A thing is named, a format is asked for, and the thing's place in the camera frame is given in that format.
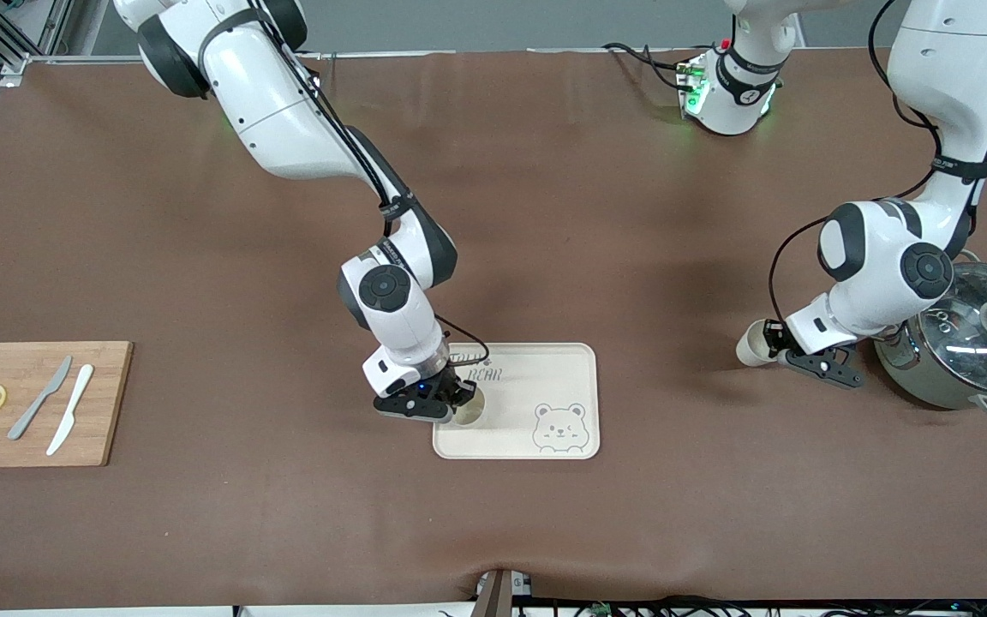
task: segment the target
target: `gray floor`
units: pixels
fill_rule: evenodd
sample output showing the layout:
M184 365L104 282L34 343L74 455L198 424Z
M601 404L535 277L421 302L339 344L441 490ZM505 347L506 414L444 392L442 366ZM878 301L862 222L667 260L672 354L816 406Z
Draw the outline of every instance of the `gray floor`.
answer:
M721 0L302 0L305 51L513 51L530 47L686 47L723 39L729 12ZM862 46L882 0L802 16L810 47ZM882 20L876 42L893 43L908 3ZM110 0L77 0L71 50L138 55L135 36Z

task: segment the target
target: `green indicator light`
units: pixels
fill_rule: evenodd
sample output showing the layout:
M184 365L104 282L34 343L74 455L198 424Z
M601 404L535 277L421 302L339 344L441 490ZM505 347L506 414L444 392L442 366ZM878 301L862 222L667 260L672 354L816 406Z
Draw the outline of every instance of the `green indicator light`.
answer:
M706 100L706 95L708 95L710 90L710 82L700 81L696 89L692 90L692 93L688 95L688 113L697 114L703 108L703 101Z
M765 97L764 97L764 106L763 106L763 108L760 108L760 116L763 116L763 114L768 113L768 109L771 108L771 95L772 94L775 94L775 86L772 86L771 87L771 90L768 90L768 94L765 95Z

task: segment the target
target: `bear illustration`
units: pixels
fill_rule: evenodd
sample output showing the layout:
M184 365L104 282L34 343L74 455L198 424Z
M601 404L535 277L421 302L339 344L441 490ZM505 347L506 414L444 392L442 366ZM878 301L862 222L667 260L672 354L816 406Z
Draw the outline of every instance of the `bear illustration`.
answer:
M536 407L532 441L540 447L540 452L584 452L589 444L589 431L584 428L584 407L577 403L568 410L557 410L547 404Z

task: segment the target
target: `knife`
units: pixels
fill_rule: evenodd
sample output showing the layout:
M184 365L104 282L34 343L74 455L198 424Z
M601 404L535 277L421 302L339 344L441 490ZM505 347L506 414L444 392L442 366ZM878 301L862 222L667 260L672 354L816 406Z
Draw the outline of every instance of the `knife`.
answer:
M48 386L44 386L44 391L40 392L40 395L33 401L32 405L28 406L28 410L25 410L25 414L20 418L17 418L15 425L10 427L10 433L7 433L9 439L20 439L23 434L25 434L25 429L28 428L28 423L33 421L33 416L36 415L36 411L40 409L43 405L44 399L48 398L52 394L55 394L59 387L63 385L63 380L67 379L67 371L71 369L71 356L66 356L63 359L63 363L59 364L59 368L56 368L56 374L51 376L51 381L48 382Z
M67 402L67 410L63 412L62 421L59 421L56 436L51 438L48 452L45 452L47 456L55 454L56 450L63 445L63 441L67 439L68 434L71 433L71 429L75 428L75 407L78 406L79 398L82 398L82 392L86 390L87 383L90 383L90 375L93 375L93 364L82 364L82 368L79 368L79 376L75 378L75 389L71 392L71 400Z

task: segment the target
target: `gray knife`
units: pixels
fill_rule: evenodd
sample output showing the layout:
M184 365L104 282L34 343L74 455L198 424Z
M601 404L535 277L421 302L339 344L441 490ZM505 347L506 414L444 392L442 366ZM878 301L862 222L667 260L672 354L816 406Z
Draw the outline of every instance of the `gray knife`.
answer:
M63 385L63 380L67 379L67 372L71 370L71 356L66 356L63 359L63 364L59 364L59 368L56 370L56 374L51 376L51 381L48 382L48 386L44 386L44 391L40 392L40 395L33 401L32 405L28 406L28 410L25 410L25 414L20 418L17 418L15 425L10 427L10 433L7 433L7 437L10 439L20 439L23 434L25 434L25 429L28 428L28 423L33 421L33 416L36 415L36 411L40 409L43 405L45 398L55 394L59 387Z

